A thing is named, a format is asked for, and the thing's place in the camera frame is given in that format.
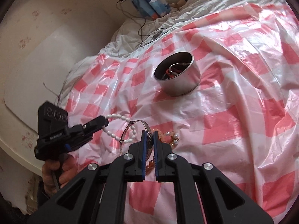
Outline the round metal tin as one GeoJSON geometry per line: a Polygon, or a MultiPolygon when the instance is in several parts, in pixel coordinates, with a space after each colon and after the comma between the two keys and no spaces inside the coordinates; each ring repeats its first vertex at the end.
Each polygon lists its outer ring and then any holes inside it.
{"type": "Polygon", "coordinates": [[[154,78],[169,96],[190,93],[200,84],[201,73],[189,52],[178,52],[164,59],[155,69],[154,78]]]}

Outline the round black charger pad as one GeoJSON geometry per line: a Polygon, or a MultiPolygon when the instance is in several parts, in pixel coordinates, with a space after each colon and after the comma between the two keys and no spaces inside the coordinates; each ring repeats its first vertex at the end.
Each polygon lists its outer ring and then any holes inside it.
{"type": "Polygon", "coordinates": [[[161,33],[162,33],[161,30],[160,30],[160,31],[156,31],[156,32],[154,33],[154,35],[152,36],[151,41],[155,41],[156,39],[158,39],[158,38],[160,37],[161,33]]]}

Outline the white headboard panel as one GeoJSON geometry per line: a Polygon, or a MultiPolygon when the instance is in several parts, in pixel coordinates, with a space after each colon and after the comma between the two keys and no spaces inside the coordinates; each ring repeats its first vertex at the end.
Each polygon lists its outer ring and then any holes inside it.
{"type": "Polygon", "coordinates": [[[75,63],[99,52],[116,29],[105,23],[59,27],[13,69],[4,88],[6,106],[29,128],[37,130],[40,105],[45,101],[55,103],[75,63]]]}

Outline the silver bangle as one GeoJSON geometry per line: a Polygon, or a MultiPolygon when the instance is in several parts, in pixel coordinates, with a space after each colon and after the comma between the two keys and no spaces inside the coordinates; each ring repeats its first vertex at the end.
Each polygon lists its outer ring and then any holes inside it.
{"type": "Polygon", "coordinates": [[[152,150],[153,150],[153,132],[150,129],[150,126],[144,121],[144,120],[131,120],[129,118],[126,119],[127,121],[127,126],[124,129],[119,143],[119,152],[120,155],[123,155],[123,145],[124,144],[128,144],[128,143],[136,143],[137,142],[137,129],[135,127],[135,124],[137,123],[141,123],[142,126],[144,127],[145,132],[147,133],[147,137],[146,137],[146,155],[145,155],[145,162],[148,162],[151,154],[152,154],[152,150]]]}

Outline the red white checkered plastic sheet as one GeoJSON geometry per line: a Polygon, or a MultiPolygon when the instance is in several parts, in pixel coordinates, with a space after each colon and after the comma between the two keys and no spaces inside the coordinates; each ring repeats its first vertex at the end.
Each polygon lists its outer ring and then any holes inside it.
{"type": "Polygon", "coordinates": [[[298,20],[288,5],[226,9],[126,59],[101,52],[63,106],[70,125],[117,113],[177,133],[175,153],[214,164],[275,223],[298,196],[298,20]],[[183,51],[193,55],[201,80],[174,98],[154,70],[183,51]]]}

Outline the white grid duvet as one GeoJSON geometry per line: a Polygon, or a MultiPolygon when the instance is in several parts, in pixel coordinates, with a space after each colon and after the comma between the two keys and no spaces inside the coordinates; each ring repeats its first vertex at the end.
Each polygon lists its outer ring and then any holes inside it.
{"type": "Polygon", "coordinates": [[[165,17],[155,21],[127,19],[112,36],[111,41],[99,53],[120,61],[140,56],[156,41],[151,41],[156,31],[162,31],[159,39],[190,22],[224,9],[249,3],[257,5],[285,5],[285,0],[188,0],[179,10],[173,9],[165,17]]]}

